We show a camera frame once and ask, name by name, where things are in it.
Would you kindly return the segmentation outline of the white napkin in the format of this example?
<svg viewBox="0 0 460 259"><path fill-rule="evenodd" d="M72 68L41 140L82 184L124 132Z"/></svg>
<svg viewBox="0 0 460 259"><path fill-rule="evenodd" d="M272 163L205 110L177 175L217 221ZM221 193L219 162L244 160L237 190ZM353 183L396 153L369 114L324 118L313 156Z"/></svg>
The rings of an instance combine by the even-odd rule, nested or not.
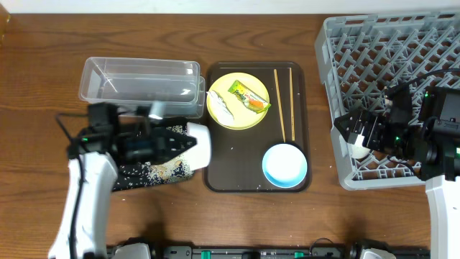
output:
<svg viewBox="0 0 460 259"><path fill-rule="evenodd" d="M222 124L229 124L234 122L234 116L226 106L225 101L214 90L208 92L210 98L211 111L217 120Z"/></svg>

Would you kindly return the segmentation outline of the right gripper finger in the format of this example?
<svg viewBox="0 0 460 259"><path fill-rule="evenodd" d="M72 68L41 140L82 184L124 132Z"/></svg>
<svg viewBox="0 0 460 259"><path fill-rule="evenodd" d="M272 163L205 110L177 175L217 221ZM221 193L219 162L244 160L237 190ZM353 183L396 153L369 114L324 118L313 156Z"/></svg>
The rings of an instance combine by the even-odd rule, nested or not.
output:
<svg viewBox="0 0 460 259"><path fill-rule="evenodd" d="M363 132L361 134L352 132L350 134L350 144L357 147L368 148L372 144L371 132Z"/></svg>
<svg viewBox="0 0 460 259"><path fill-rule="evenodd" d="M366 110L356 109L348 114L335 118L333 125L344 140L350 144L350 134L352 132L361 134L363 132L372 131L374 115Z"/></svg>

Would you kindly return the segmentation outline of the yellow plate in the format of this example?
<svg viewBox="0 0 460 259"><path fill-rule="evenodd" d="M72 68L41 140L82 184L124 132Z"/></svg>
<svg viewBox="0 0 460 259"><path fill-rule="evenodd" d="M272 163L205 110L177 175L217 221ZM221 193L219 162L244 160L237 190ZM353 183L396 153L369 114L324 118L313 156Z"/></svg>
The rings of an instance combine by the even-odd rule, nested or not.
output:
<svg viewBox="0 0 460 259"><path fill-rule="evenodd" d="M230 130L245 130L261 122L268 110L266 109L260 113L253 112L238 100L234 94L228 92L235 81L241 82L265 101L270 102L266 86L257 77L248 73L229 73L218 77L211 84L206 94L207 110L211 118L222 127ZM224 115L221 106L212 101L212 91L225 103L226 108L233 117L232 121L229 120L228 114Z"/></svg>

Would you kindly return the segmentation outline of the green snack wrapper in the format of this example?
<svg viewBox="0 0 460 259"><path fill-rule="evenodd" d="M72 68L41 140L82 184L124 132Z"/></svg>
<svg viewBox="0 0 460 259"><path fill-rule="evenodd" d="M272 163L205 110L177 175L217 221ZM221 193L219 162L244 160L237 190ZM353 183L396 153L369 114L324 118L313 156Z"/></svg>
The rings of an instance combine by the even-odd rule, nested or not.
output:
<svg viewBox="0 0 460 259"><path fill-rule="evenodd" d="M246 108L256 114L262 113L271 107L268 101L265 101L261 96L257 95L253 90L238 80L233 82L228 92L235 95Z"/></svg>

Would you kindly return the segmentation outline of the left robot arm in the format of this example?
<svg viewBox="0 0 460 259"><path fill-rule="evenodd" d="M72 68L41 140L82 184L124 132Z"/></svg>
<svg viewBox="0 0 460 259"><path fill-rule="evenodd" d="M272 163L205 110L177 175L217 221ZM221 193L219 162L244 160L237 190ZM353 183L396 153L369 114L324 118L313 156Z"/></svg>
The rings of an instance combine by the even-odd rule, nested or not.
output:
<svg viewBox="0 0 460 259"><path fill-rule="evenodd" d="M88 126L67 134L69 187L49 258L150 258L146 244L109 253L106 227L114 191L186 181L211 160L208 128L162 118L157 105L88 105Z"/></svg>

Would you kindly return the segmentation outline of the pink bowl with rice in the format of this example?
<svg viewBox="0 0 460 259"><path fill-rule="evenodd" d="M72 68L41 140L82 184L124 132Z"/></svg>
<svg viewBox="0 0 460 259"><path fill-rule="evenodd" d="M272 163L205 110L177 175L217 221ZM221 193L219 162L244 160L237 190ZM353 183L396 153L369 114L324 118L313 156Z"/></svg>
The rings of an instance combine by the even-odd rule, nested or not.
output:
<svg viewBox="0 0 460 259"><path fill-rule="evenodd" d="M191 171L205 168L211 161L211 136L207 126L187 123L187 136L194 137L196 144L184 153Z"/></svg>

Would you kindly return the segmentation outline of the white cup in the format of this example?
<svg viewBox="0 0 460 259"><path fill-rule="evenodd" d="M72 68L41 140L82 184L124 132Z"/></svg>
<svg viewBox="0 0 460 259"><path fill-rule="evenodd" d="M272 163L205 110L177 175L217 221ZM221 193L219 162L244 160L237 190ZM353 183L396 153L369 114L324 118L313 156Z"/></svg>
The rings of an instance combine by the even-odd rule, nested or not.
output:
<svg viewBox="0 0 460 259"><path fill-rule="evenodd" d="M351 157L353 159L362 159L368 156L370 149L362 144L351 145Z"/></svg>

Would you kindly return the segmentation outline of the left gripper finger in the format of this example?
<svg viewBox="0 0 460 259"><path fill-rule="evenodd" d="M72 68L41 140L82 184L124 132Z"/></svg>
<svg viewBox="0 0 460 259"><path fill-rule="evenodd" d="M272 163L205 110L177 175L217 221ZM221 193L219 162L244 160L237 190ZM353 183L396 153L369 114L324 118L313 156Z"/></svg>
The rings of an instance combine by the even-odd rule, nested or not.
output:
<svg viewBox="0 0 460 259"><path fill-rule="evenodd" d="M197 144L195 137L173 132L165 127L155 127L152 134L161 147L193 147Z"/></svg>
<svg viewBox="0 0 460 259"><path fill-rule="evenodd" d="M193 148L174 150L173 148L167 147L163 149L158 149L155 152L154 164L160 165L163 163L167 163L178 156L183 156L186 159L188 159L194 152L195 150Z"/></svg>

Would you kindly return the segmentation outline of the wooden chopstick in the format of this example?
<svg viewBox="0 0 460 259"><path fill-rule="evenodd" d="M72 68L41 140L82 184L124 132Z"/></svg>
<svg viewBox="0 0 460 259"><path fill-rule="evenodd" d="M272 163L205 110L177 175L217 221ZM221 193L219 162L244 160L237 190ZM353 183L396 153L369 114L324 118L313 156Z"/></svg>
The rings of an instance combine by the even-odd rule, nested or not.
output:
<svg viewBox="0 0 460 259"><path fill-rule="evenodd" d="M293 96L293 71L289 68L289 89L290 89L290 123L291 123L291 139L295 142L295 112L294 112L294 96Z"/></svg>
<svg viewBox="0 0 460 259"><path fill-rule="evenodd" d="M279 117L280 117L280 128L282 132L282 139L283 139L283 142L286 142L284 116L282 112L282 102L281 102L281 95L280 95L280 84L279 84L278 72L276 68L273 70L273 73L274 73L274 79L275 79L277 106L278 106Z"/></svg>

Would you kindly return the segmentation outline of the light blue bowl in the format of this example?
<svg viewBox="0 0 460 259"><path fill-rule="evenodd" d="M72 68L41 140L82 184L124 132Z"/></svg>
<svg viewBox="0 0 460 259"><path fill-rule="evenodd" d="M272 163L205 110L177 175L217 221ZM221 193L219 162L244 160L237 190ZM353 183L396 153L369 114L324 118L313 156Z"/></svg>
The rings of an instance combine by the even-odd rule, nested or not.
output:
<svg viewBox="0 0 460 259"><path fill-rule="evenodd" d="M303 152L294 145L281 143L269 148L262 159L265 178L279 188L299 185L308 174L308 162Z"/></svg>

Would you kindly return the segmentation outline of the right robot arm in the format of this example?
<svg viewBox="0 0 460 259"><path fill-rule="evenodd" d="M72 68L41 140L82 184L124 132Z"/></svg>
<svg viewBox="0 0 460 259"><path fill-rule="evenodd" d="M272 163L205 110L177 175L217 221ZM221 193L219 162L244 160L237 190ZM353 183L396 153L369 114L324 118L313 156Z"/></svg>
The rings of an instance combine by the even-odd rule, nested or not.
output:
<svg viewBox="0 0 460 259"><path fill-rule="evenodd" d="M334 120L345 142L420 163L419 178L431 216L431 257L459 257L459 90L429 86L418 119L409 124L412 105L392 106L384 116L355 110Z"/></svg>

